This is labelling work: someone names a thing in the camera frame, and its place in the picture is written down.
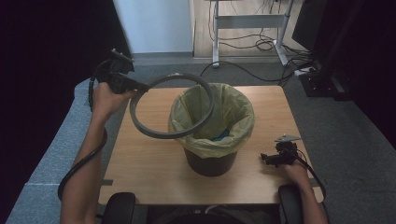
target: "metal rack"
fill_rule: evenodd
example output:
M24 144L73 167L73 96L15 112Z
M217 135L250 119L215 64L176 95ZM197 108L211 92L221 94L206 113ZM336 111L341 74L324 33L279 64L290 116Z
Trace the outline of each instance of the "metal rack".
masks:
M285 14L272 15L236 15L220 16L219 0L216 0L215 13L213 15L213 66L219 67L219 29L246 29L246 28L280 28L277 40L274 40L276 53L283 66L288 64L285 49L282 47L283 37L288 26L291 8L294 0L289 0Z

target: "floor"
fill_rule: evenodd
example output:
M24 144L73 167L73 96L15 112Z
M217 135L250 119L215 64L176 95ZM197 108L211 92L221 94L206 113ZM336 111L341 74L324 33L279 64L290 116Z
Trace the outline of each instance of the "floor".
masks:
M220 16L235 16L235 15L267 15L267 14L285 14L290 1L285 0L232 0L219 2ZM213 38L213 12L215 9L215 2L194 0L194 57L205 58L212 56L212 38ZM291 9L288 27L284 37L284 44L294 48L304 50L304 47L295 42L291 36L297 22L300 8L303 0L295 0ZM260 33L263 36L276 39L277 29L227 29L219 30L220 43L225 44L219 46L219 56L229 57L263 57L276 56L274 49L269 49L271 46L266 44L260 45L260 50L256 47L257 41L260 41Z

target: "gray carpet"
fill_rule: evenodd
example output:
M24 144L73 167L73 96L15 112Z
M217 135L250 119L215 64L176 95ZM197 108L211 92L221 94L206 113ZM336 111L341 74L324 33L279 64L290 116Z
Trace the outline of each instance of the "gray carpet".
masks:
M279 78L280 63L240 63L266 79ZM136 66L130 74L142 82L158 75L191 73L199 75L206 64ZM275 85L252 77L239 68L222 64L209 68L208 82L233 86ZM189 81L172 81L161 87L187 87ZM88 82L76 86L75 101L58 134L35 172L26 183L7 223L59 223L60 203L56 190L68 171L88 125ZM318 176L325 182L325 201L332 223L395 223L396 150L353 102L333 98L308 98L297 77L284 87L291 111L304 139ZM122 114L107 123L109 138L104 148L104 170L117 138ZM144 223L145 206L137 206L134 223Z

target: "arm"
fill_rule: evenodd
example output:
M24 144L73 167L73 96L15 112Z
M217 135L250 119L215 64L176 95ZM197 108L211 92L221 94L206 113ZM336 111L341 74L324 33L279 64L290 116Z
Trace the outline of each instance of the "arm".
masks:
M134 95L134 91L114 94L106 83L98 85L93 92L91 122L74 164L101 144L107 120ZM101 162L102 154L99 152L66 183L62 200L61 223L95 223L101 187Z
M297 185L300 190L303 203L304 224L325 224L327 219L321 210L314 190L309 182L306 168L299 161L295 161L292 165L282 165L288 177Z

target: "forearm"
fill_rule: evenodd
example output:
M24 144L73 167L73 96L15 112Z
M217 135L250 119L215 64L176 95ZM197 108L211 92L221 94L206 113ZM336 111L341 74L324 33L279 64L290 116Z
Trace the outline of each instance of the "forearm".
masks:
M92 118L74 164L95 150L103 140L105 122ZM101 183L101 152L83 165L64 187L61 223L94 223Z
M303 203L304 224L328 223L309 182L305 181L304 183L300 183L298 187Z

